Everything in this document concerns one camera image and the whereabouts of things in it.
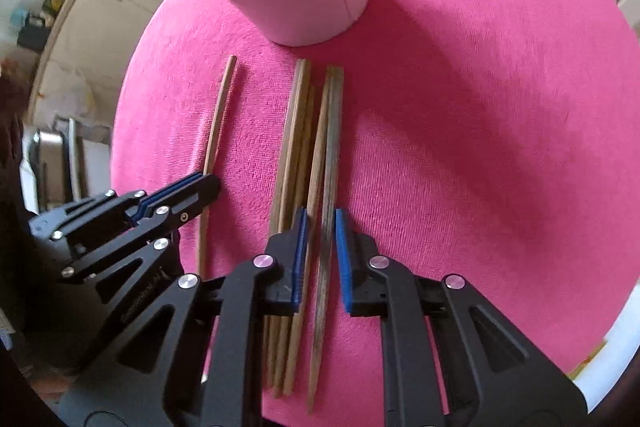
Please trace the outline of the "wooden chopstick one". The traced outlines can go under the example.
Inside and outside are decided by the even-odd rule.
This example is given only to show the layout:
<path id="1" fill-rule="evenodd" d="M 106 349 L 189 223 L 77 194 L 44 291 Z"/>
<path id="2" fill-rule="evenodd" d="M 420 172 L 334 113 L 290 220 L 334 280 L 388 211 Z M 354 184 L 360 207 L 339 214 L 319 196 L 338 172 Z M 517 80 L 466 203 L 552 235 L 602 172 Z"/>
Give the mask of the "wooden chopstick one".
<path id="1" fill-rule="evenodd" d="M 210 123 L 203 167 L 204 174 L 211 174 L 214 171 L 222 123 L 224 122 L 224 113 L 226 113 L 229 91 L 237 62 L 238 57 L 236 55 L 230 55 L 226 64 L 226 68 L 224 69 L 224 75 L 222 75 L 221 78 L 212 122 Z M 209 265 L 207 242 L 208 219 L 209 207 L 206 206 L 201 213 L 200 222 L 198 222 L 198 275 L 202 279 L 205 279 L 205 277 L 207 277 Z"/>

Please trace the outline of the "wooden chopstick four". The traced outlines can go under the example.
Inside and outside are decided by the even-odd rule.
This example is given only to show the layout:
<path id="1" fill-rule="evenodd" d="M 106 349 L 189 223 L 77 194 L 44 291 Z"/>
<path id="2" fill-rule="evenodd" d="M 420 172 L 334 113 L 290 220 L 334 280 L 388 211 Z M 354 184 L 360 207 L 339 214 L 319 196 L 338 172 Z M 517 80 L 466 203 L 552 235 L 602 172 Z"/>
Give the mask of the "wooden chopstick four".
<path id="1" fill-rule="evenodd" d="M 302 202 L 309 158 L 310 132 L 316 90 L 308 86 L 295 92 L 283 133 L 277 188 L 272 205 L 271 231 L 279 233 L 292 225 L 296 205 Z"/>

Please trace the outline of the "wooden chopstick two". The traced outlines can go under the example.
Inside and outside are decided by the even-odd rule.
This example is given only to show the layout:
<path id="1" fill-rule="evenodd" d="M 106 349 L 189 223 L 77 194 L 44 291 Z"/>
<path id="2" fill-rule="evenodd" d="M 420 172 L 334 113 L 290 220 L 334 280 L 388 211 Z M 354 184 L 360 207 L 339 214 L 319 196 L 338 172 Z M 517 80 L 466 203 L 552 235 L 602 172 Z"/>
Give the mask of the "wooden chopstick two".
<path id="1" fill-rule="evenodd" d="M 304 127 L 308 84 L 308 62 L 300 58 L 295 65 L 294 80 L 288 100 L 288 113 L 286 113 L 282 133 L 277 179 L 269 217 L 269 235 L 280 233 L 285 225 L 291 223 L 291 219 L 286 217 L 286 214 L 288 204 L 291 202 L 291 192 L 295 188 L 295 170 L 298 163 L 300 132 Z M 281 329 L 281 317 L 268 317 L 267 347 L 265 347 L 266 386 L 272 390 L 275 398 L 279 398 L 282 393 L 278 373 Z"/>

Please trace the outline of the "wooden chopstick six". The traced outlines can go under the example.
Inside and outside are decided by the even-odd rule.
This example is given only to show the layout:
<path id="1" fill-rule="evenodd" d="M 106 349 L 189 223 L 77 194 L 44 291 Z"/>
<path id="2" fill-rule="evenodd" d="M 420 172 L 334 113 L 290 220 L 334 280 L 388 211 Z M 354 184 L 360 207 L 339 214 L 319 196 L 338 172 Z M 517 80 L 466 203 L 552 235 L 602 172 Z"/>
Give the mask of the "wooden chopstick six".
<path id="1" fill-rule="evenodd" d="M 321 197 L 321 184 L 324 169 L 324 149 L 326 148 L 326 114 L 328 113 L 329 88 L 322 87 L 322 92 L 316 90 L 314 99 L 314 118 L 312 118 L 310 132 L 309 158 L 307 164 L 307 174 L 305 178 L 304 193 L 302 202 L 295 206 L 295 209 L 303 207 L 306 210 L 309 220 L 314 220 L 318 210 Z M 290 333 L 288 334 L 288 352 L 286 352 L 286 363 L 284 370 L 284 381 L 282 395 L 290 395 L 294 390 L 295 374 L 299 354 L 300 338 L 303 334 L 308 281 L 309 281 L 309 260 L 307 255 L 311 252 L 312 240 L 308 239 L 304 248 L 305 257 L 302 258 L 302 267 L 295 275 L 294 281 L 299 290 L 299 308 L 291 319 Z"/>

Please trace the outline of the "dark grey wooden chopstick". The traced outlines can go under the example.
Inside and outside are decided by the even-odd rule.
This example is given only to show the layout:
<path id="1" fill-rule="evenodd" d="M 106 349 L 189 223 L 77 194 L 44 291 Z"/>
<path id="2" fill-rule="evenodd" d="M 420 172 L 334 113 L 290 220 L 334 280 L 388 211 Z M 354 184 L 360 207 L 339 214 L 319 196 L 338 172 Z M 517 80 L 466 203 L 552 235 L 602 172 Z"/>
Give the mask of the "dark grey wooden chopstick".
<path id="1" fill-rule="evenodd" d="M 322 207 L 320 220 L 320 242 L 316 302 L 314 303 L 314 329 L 310 354 L 307 388 L 307 413 L 314 411 L 314 403 L 320 379 L 326 316 L 329 308 L 331 263 L 335 228 L 335 208 L 338 185 L 338 163 L 340 162 L 344 68 L 329 66 L 326 69 L 329 88 L 328 116 L 326 116 L 326 148 L 322 185 Z"/>

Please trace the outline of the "wooden chopstick three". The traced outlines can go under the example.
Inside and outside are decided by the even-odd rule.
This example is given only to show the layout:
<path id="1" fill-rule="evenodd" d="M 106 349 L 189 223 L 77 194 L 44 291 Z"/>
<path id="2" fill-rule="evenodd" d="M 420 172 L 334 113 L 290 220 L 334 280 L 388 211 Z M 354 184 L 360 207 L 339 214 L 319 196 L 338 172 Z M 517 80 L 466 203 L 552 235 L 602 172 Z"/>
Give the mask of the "wooden chopstick three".
<path id="1" fill-rule="evenodd" d="M 301 58 L 296 62 L 270 212 L 269 225 L 271 233 L 283 232 L 292 223 L 292 205 L 295 196 L 299 153 L 305 128 L 310 70 L 311 64 L 308 60 Z M 291 319 L 289 317 L 271 317 L 270 319 L 267 384 L 272 389 L 272 395 L 276 399 L 280 398 L 283 390 L 290 327 Z"/>

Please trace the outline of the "black electric kettle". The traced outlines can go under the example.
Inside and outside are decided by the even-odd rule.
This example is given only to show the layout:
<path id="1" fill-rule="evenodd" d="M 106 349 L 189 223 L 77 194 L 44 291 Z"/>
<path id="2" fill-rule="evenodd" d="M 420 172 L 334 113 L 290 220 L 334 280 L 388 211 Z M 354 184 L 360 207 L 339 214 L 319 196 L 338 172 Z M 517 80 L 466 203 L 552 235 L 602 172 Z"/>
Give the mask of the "black electric kettle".
<path id="1" fill-rule="evenodd" d="M 40 54 L 46 47 L 50 32 L 51 28 L 43 17 L 28 14 L 18 32 L 17 45 Z"/>

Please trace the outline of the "pink round tablecloth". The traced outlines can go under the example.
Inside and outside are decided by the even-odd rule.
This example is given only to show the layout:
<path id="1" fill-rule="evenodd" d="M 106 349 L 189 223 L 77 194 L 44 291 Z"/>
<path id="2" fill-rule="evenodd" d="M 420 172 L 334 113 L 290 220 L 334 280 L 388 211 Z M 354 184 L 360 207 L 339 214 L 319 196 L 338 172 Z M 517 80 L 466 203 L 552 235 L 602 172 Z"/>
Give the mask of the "pink round tablecloth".
<path id="1" fill-rule="evenodd" d="M 120 91 L 111 179 L 153 192 L 202 167 L 239 66 L 209 213 L 210 274 L 265 247 L 295 63 L 345 72 L 338 202 L 385 256 L 468 279 L 570 371 L 639 277 L 639 45 L 614 0 L 369 0 L 288 49 L 227 0 L 164 0 Z"/>

